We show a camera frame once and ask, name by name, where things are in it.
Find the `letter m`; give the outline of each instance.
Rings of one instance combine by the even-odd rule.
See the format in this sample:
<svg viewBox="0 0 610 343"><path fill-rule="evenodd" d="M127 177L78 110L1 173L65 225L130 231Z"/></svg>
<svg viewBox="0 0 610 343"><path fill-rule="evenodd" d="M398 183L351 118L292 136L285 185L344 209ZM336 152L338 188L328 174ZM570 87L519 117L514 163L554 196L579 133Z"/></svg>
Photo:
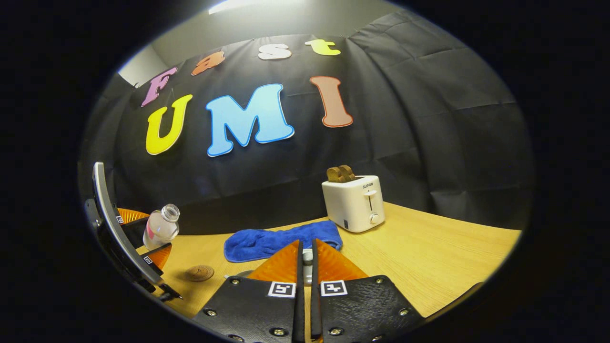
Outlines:
<svg viewBox="0 0 610 343"><path fill-rule="evenodd" d="M207 149L207 155L215 157L233 149L225 128L229 129L241 146L247 146L257 119L259 132L254 139L259 143L275 142L294 135L295 129L286 123L279 101L279 92L283 88L281 84L260 86L255 89L246 109L242 109L228 95L207 103L206 109L212 113L212 144Z"/></svg>

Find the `table surface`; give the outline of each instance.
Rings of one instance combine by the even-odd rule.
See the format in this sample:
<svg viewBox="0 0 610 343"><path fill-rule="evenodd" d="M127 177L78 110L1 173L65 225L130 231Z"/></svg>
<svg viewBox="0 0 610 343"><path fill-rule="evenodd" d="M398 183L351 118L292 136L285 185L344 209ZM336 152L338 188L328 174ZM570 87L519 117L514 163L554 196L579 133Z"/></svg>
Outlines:
<svg viewBox="0 0 610 343"><path fill-rule="evenodd" d="M384 202L386 221L363 233L339 227L342 254L368 276L387 275L423 317L485 281L500 266L521 231L462 222ZM290 229L327 217L269 229ZM166 302L192 318L213 296L225 275L254 270L265 260L231 263L224 258L224 242L232 234L178 235L163 267L163 279L182 295ZM145 247L137 251L147 252ZM187 281L184 272L198 264L215 273L207 281ZM306 332L309 331L310 287L305 287ZM160 295L158 289L154 294Z"/></svg>

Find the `toaster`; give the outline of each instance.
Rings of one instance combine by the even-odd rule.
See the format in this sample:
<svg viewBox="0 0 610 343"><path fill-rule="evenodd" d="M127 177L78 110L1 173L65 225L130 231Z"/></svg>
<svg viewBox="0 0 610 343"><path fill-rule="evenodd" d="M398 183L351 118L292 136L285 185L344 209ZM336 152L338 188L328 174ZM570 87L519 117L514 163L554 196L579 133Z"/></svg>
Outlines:
<svg viewBox="0 0 610 343"><path fill-rule="evenodd" d="M375 175L356 176L348 182L322 183L328 219L337 225L360 233L386 220L379 178Z"/></svg>

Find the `blue towel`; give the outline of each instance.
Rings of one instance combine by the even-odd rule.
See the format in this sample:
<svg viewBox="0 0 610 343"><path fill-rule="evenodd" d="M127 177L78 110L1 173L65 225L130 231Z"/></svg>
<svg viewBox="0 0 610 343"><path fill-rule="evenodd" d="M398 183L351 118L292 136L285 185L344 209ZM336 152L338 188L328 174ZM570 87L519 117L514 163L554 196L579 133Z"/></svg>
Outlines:
<svg viewBox="0 0 610 343"><path fill-rule="evenodd" d="M304 249L311 248L311 242L316 238L337 250L341 250L343 245L337 225L330 220L325 220L289 230L246 229L237 231L224 243L224 257L229 262L255 261L271 257L297 239L303 241Z"/></svg>

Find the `pink letter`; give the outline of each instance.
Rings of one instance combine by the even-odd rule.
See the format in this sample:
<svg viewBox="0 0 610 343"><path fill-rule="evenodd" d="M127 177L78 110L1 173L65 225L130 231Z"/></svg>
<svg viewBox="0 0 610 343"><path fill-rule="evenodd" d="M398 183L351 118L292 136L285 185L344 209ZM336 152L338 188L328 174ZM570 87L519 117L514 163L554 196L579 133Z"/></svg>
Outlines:
<svg viewBox="0 0 610 343"><path fill-rule="evenodd" d="M162 90L163 87L167 85L167 81L170 79L170 75L174 75L177 71L178 68L173 67L172 69L164 72L163 74L151 80L151 87L148 89L148 94L146 94L146 99L144 99L142 107L148 105L152 100L155 100L159 96L157 91Z"/></svg>
<svg viewBox="0 0 610 343"><path fill-rule="evenodd" d="M325 112L322 123L325 126L339 128L348 126L354 121L354 118L345 112L345 106L343 106L343 100L339 93L341 81L329 76L314 76L309 81L318 86L320 91Z"/></svg>

